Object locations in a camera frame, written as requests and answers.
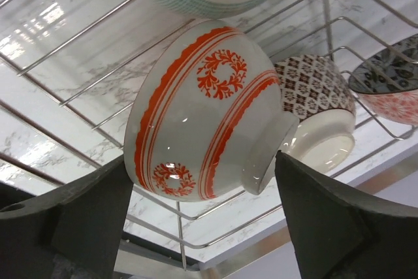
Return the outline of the chrome wire dish rack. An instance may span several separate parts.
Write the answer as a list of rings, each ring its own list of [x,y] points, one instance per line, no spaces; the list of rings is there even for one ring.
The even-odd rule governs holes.
[[[274,60],[329,54],[351,71],[417,32],[417,0],[269,0],[229,19]],[[33,194],[121,154],[131,103],[163,50],[195,24],[149,0],[1,0],[1,181]],[[175,204],[133,192],[128,235],[185,252],[217,277],[298,275],[274,184]]]

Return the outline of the brown lattice pattern bowl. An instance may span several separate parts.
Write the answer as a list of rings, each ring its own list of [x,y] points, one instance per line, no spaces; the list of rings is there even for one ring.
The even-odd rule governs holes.
[[[284,151],[323,174],[341,164],[355,146],[355,100],[336,64],[317,55],[275,63],[285,111],[300,124]]]

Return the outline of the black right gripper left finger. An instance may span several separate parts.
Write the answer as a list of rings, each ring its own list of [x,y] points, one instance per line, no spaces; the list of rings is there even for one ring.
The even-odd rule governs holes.
[[[1,209],[2,278],[111,278],[133,181],[123,157]]]

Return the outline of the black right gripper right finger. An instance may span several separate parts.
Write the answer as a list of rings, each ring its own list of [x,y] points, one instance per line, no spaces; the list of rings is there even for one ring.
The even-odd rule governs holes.
[[[416,278],[417,208],[367,194],[276,154],[302,278]]]

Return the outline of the pink bowl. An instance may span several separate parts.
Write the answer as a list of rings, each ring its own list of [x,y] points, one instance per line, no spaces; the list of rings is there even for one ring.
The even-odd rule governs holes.
[[[298,124],[261,47],[207,20],[181,34],[143,81],[125,130],[125,167],[136,185],[175,201],[236,188],[258,195]]]

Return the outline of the black white floral bowl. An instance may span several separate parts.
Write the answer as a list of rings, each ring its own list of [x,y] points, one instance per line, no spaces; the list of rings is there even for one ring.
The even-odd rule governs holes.
[[[348,86],[378,116],[417,125],[416,63],[386,48],[359,65]]]

